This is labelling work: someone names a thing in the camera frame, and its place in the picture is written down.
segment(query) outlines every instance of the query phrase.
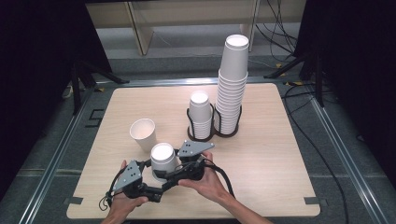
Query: wooden table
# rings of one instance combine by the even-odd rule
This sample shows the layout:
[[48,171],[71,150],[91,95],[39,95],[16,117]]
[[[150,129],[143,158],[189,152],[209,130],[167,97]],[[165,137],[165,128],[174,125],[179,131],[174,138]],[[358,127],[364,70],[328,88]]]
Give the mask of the wooden table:
[[[81,204],[70,204],[70,218],[103,218],[108,210],[99,209],[122,160],[145,161],[149,154],[129,135],[137,119],[156,123],[159,142],[180,148],[187,136],[186,110],[193,91],[205,90],[216,102],[217,85],[147,87],[117,89],[109,102],[101,127],[93,142],[74,197]],[[238,133],[231,138],[214,136],[209,142],[214,162],[230,177],[235,197],[264,217],[313,217],[318,204],[305,204],[305,197],[316,197],[284,106],[274,84],[247,84]],[[143,181],[161,184],[145,169]],[[160,203],[146,203],[128,218],[228,218],[216,203],[193,189],[176,186],[165,192]]]

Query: hand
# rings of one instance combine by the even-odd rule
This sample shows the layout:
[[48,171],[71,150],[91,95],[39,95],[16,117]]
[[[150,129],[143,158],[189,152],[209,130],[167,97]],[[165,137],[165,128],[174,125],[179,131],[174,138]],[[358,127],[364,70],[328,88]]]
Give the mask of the hand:
[[[204,156],[213,161],[212,153],[205,151]],[[223,206],[242,224],[268,224],[272,223],[265,217],[260,216],[253,210],[238,202],[221,184],[218,175],[209,167],[205,168],[205,174],[199,181],[181,179],[180,186],[195,189],[199,194],[215,203]]]
[[[121,169],[124,167],[126,167],[126,161],[122,162]],[[108,212],[105,220],[102,221],[102,224],[122,223],[136,207],[148,201],[149,199],[147,197],[130,199],[124,193],[116,192],[115,196],[113,197],[113,204],[111,204],[110,211]]]
[[[203,152],[204,156],[213,161],[213,155],[209,151]],[[199,181],[189,179],[181,179],[178,184],[183,187],[195,189],[199,194],[215,203],[222,203],[231,194],[223,187],[216,172],[209,168],[205,168],[205,174]]]

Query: metal frame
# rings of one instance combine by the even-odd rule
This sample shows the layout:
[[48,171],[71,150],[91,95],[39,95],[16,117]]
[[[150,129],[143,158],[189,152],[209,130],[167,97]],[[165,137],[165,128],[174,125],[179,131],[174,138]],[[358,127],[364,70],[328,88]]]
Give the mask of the metal frame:
[[[313,91],[313,88],[311,86],[308,86],[307,89],[309,91]],[[372,218],[373,222],[377,224],[389,223],[372,189],[365,180],[364,176],[361,174],[361,170],[352,159],[352,156],[349,154],[349,151],[343,140],[341,139],[341,136],[338,134],[337,130],[332,124],[332,121],[327,114],[326,109],[320,106],[317,101],[311,102],[318,114],[318,117],[323,127],[325,128],[327,134],[332,140],[334,149],[337,152],[338,157],[340,158],[344,167],[346,168],[346,172],[349,174],[349,178],[355,186],[356,191],[361,196],[361,200],[364,203],[364,206],[366,207],[366,210]]]
[[[248,77],[247,83],[274,83],[279,82],[276,79],[263,79],[262,77]],[[176,85],[214,85],[218,83],[218,79],[216,77],[208,77],[208,78],[181,78],[181,79],[160,79],[160,80],[135,80],[130,83],[125,84],[116,84],[114,82],[106,81],[106,82],[97,82],[96,88],[98,87],[107,87],[107,88],[132,88],[132,87],[155,87],[155,86],[176,86]],[[309,91],[313,91],[312,87],[307,87]],[[57,147],[55,154],[53,155],[48,168],[45,173],[42,175],[40,183],[38,184],[34,195],[29,201],[25,212],[21,217],[20,223],[33,223],[35,219],[35,215],[38,212],[40,205],[42,204],[46,193],[50,187],[53,177],[56,174],[56,170],[63,158],[63,155],[68,147],[71,137],[81,119],[81,115],[84,112],[85,106],[88,103],[91,95],[93,93],[93,88],[88,89],[84,94],[84,98],[82,100],[82,105],[76,115],[71,119],[69,126],[67,127],[64,136]],[[328,133],[334,148],[346,168],[349,177],[354,184],[357,192],[361,196],[361,199],[371,216],[374,223],[382,224],[389,223],[386,216],[384,215],[378,201],[371,190],[368,183],[365,181],[363,175],[359,167],[353,161],[351,155],[348,152],[347,147],[345,146],[343,140],[340,135],[336,131],[335,127],[332,124],[326,110],[321,107],[318,102],[312,101],[313,107],[315,108],[320,121],[322,122],[323,127]]]

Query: paper cup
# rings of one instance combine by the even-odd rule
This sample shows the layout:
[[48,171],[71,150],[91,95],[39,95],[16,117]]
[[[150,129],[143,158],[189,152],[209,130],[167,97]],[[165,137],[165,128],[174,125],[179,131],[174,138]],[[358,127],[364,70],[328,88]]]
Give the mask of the paper cup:
[[245,77],[239,80],[230,80],[225,78],[219,69],[219,82],[229,85],[229,86],[240,86],[240,85],[245,85],[248,80],[248,72],[246,73]]
[[205,91],[195,91],[190,97],[190,118],[193,122],[202,123],[212,117],[212,107]]
[[146,152],[150,152],[157,144],[155,123],[151,119],[139,119],[135,121],[129,130],[129,134]]
[[225,41],[221,58],[221,75],[229,80],[241,80],[248,71],[248,38],[230,35]]
[[155,175],[156,171],[165,171],[166,173],[174,172],[178,167],[178,161],[173,147],[168,143],[159,143],[151,150],[151,170],[154,178],[160,182],[166,182],[166,179],[159,178]]
[[189,126],[189,131],[190,131],[190,135],[193,136],[196,139],[206,139],[209,135],[210,135],[210,131],[211,131],[211,124],[212,124],[212,119],[203,122],[203,123],[193,123],[193,128],[194,128],[194,133],[195,135],[193,135],[192,132],[192,125],[189,122],[190,126]]

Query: cup stack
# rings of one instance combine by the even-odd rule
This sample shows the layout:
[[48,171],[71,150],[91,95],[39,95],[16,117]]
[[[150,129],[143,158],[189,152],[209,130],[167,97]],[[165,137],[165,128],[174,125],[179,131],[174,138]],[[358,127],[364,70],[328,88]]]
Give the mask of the cup stack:
[[207,92],[195,91],[191,94],[189,116],[191,118],[190,135],[196,139],[209,137],[212,125],[212,107]]
[[218,132],[231,134],[235,131],[247,79],[248,39],[243,35],[230,35],[225,41],[219,70],[217,111],[214,116]]

